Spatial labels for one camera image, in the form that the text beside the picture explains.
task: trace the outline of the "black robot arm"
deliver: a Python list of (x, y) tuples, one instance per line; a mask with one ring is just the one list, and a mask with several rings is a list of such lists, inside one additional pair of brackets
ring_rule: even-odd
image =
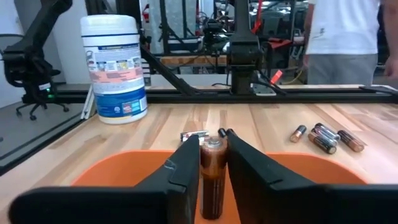
[(42, 47), (58, 17), (71, 6), (72, 0), (54, 0), (45, 3), (26, 35), (3, 52), (7, 82), (15, 87), (24, 87), (27, 94), (32, 95), (37, 101), (45, 101), (40, 99), (39, 92), (42, 90), (40, 86), (51, 83), (51, 76), (60, 73), (53, 70), (51, 64), (44, 60)]
[(42, 49), (58, 17), (72, 6), (72, 0), (54, 0), (45, 3), (28, 28), (24, 38), (4, 53), (25, 52), (27, 49)]

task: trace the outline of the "orange tray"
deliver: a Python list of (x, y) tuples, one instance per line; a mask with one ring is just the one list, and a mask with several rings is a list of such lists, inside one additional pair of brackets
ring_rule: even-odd
[[(77, 178), (73, 186), (132, 187), (158, 169), (172, 151), (128, 151), (115, 154), (97, 162)], [(267, 153), (267, 156), (290, 170), (318, 184), (367, 184), (347, 168), (324, 159), (302, 153)], [(201, 217), (199, 200), (195, 215), (196, 224), (240, 224), (231, 181), (226, 176), (222, 216), (209, 221)]]

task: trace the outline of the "butcher block tabletop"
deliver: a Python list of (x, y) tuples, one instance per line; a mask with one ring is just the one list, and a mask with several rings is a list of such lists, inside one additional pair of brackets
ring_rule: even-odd
[[(299, 125), (306, 125), (310, 131), (316, 123), (335, 131), (348, 131), (365, 145), (364, 151), (353, 152), (341, 142), (337, 152), (328, 155), (306, 136), (298, 143), (289, 141)], [(112, 154), (129, 150), (174, 151), (180, 144), (180, 133), (205, 129), (217, 134), (219, 128), (233, 128), (241, 139), (261, 152), (315, 154), (340, 163), (370, 183), (398, 184), (398, 105), (149, 105), (146, 117), (130, 124), (108, 125), (93, 116), (1, 176), (0, 223), (8, 223), (9, 203), (28, 189), (69, 185), (89, 166)]]

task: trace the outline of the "small metal object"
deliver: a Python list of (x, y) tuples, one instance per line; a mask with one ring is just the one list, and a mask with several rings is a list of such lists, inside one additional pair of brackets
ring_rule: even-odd
[(298, 143), (300, 138), (303, 136), (303, 134), (306, 132), (307, 127), (304, 125), (300, 125), (290, 136), (290, 141), (294, 143)]
[(192, 132), (185, 132), (180, 134), (180, 140), (181, 142), (185, 142), (188, 140), (188, 138), (194, 134), (197, 134), (199, 136), (199, 141), (203, 142), (206, 138), (210, 136), (209, 131), (207, 130), (202, 130), (202, 131), (192, 131)]
[(200, 146), (200, 213), (207, 220), (223, 213), (226, 160), (225, 138), (212, 136)]
[(226, 136), (226, 131), (225, 131), (224, 128), (220, 128), (220, 129), (217, 131), (217, 133), (218, 133), (218, 136), (221, 137), (221, 138), (225, 138), (225, 136)]
[(325, 126), (324, 124), (322, 124), (322, 123), (317, 123), (317, 124), (315, 125), (315, 128), (320, 128), (320, 129), (324, 130), (324, 132), (327, 133), (327, 135), (328, 135), (329, 138), (331, 138), (331, 139), (334, 139), (334, 140), (336, 140), (336, 141), (339, 141), (339, 140), (340, 140), (340, 136), (339, 136), (337, 133), (335, 133), (332, 129), (326, 127), (326, 126)]
[(341, 137), (341, 141), (346, 144), (352, 151), (361, 152), (365, 149), (365, 146), (355, 139), (352, 135), (348, 134), (344, 130), (340, 130), (337, 134)]
[(318, 128), (318, 127), (313, 128), (313, 129), (311, 130), (311, 132), (313, 132), (313, 133), (315, 133), (315, 134), (317, 134), (317, 135), (319, 135), (319, 136), (324, 137), (325, 140), (328, 141), (332, 146), (335, 146), (335, 147), (336, 147), (337, 144), (338, 144), (338, 141), (336, 141), (336, 140), (333, 138), (333, 136), (329, 135), (328, 132), (326, 132), (326, 131), (323, 130), (322, 128)]
[(337, 151), (337, 148), (332, 146), (324, 137), (321, 137), (313, 132), (308, 134), (308, 139), (327, 154), (334, 154)]

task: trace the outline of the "floor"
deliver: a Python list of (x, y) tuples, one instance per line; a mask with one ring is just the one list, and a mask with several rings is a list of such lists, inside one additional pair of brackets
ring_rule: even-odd
[[(375, 77), (375, 84), (390, 85), (398, 88), (398, 80), (388, 80), (384, 77)], [(87, 89), (88, 85), (65, 85), (60, 90)], [(17, 117), (15, 109), (22, 103), (0, 108), (0, 169), (6, 166), (14, 156), (23, 156), (33, 147), (42, 144), (68, 126), (80, 120), (83, 104), (71, 104), (69, 112), (63, 112), (57, 105), (49, 105), (47, 110), (39, 108), (35, 115), (36, 121), (29, 119), (30, 107), (21, 110), (22, 116)]]

